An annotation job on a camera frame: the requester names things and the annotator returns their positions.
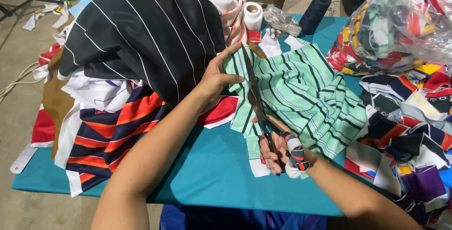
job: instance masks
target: scissor blade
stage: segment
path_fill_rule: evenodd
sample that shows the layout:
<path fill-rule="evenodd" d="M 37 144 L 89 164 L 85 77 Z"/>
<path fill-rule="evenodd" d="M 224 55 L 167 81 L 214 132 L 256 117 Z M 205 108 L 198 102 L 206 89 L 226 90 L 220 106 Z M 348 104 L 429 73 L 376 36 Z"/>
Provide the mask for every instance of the scissor blade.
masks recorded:
<path fill-rule="evenodd" d="M 259 87 L 257 86 L 257 78 L 254 74 L 253 65 L 251 64 L 250 57 L 248 56 L 248 53 L 246 52 L 243 44 L 242 52 L 245 59 L 246 72 L 248 73 L 248 85 L 251 91 L 251 93 L 248 93 L 248 100 L 253 106 L 256 106 L 258 108 L 258 111 L 265 113 L 262 103 L 262 97 L 260 95 Z"/>

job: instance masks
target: concrete floor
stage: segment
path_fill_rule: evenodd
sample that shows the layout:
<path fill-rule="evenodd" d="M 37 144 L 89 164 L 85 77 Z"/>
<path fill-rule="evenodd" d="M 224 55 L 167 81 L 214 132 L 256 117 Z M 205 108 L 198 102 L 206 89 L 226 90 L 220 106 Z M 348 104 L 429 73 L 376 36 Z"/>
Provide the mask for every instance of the concrete floor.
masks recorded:
<path fill-rule="evenodd" d="M 286 0 L 284 10 L 303 13 L 311 0 Z M 21 0 L 0 0 L 12 9 Z M 14 80 L 38 55 L 55 43 L 52 25 L 58 16 L 48 14 L 37 21 L 34 31 L 22 26 L 34 8 L 31 4 L 16 12 L 17 16 L 0 22 L 0 90 Z M 332 5 L 335 16 L 345 16 L 339 3 Z M 20 192 L 10 188 L 14 175 L 8 170 L 20 151 L 29 142 L 32 127 L 42 100 L 42 83 L 19 85 L 0 104 L 0 229 L 2 230 L 71 230 L 88 229 L 98 198 Z M 151 229 L 158 229 L 162 205 L 148 205 Z"/>

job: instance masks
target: scissors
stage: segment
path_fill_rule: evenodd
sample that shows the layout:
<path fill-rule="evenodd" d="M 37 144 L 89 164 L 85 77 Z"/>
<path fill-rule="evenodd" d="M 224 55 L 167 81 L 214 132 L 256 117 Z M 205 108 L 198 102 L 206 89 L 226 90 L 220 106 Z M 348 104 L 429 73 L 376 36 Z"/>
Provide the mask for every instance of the scissors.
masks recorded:
<path fill-rule="evenodd" d="M 280 131 L 270 120 L 267 119 L 267 116 L 265 115 L 265 109 L 263 107 L 262 97 L 257 86 L 257 78 L 254 74 L 253 65 L 251 64 L 250 57 L 248 56 L 248 53 L 246 52 L 243 44 L 242 51 L 245 59 L 246 71 L 248 73 L 248 86 L 250 87 L 247 95 L 248 101 L 252 105 L 253 111 L 256 113 L 259 127 L 262 129 L 263 135 L 270 145 L 270 151 L 278 155 L 278 151 L 276 150 L 275 143 L 271 136 L 272 131 L 282 137 L 286 137 L 287 135 L 291 134 L 287 131 Z M 286 156 L 291 156 L 290 152 L 288 152 L 287 150 Z M 276 160 L 276 163 L 281 166 L 282 173 L 284 173 L 285 168 L 284 165 L 281 165 L 279 158 Z"/>

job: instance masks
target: small plastic bag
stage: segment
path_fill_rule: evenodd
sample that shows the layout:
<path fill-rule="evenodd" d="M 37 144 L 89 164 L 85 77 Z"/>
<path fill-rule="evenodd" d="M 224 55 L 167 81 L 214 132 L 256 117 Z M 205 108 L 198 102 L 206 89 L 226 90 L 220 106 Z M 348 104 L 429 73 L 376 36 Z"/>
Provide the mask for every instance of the small plastic bag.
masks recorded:
<path fill-rule="evenodd" d="M 367 0 L 348 19 L 327 60 L 350 75 L 452 64 L 451 17 L 452 0 Z"/>
<path fill-rule="evenodd" d="M 296 37 L 301 32 L 298 22 L 290 14 L 269 4 L 263 11 L 263 18 L 275 29 L 285 31 Z"/>

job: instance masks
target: mint green striped fabric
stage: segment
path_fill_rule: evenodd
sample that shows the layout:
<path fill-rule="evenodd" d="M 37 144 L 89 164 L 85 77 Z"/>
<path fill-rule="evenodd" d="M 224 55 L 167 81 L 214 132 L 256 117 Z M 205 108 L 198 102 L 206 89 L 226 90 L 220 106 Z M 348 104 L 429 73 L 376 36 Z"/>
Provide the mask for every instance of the mint green striped fabric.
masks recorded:
<path fill-rule="evenodd" d="M 287 125 L 304 146 L 331 160 L 352 141 L 367 121 L 362 101 L 345 86 L 343 75 L 333 70 L 316 44 L 298 39 L 303 48 L 261 59 L 246 51 L 258 79 L 266 113 Z M 231 129 L 244 135 L 250 159 L 259 158 L 258 137 L 262 134 L 248 103 L 245 60 L 240 49 L 224 61 L 226 73 L 244 76 L 230 85 L 244 100 Z"/>

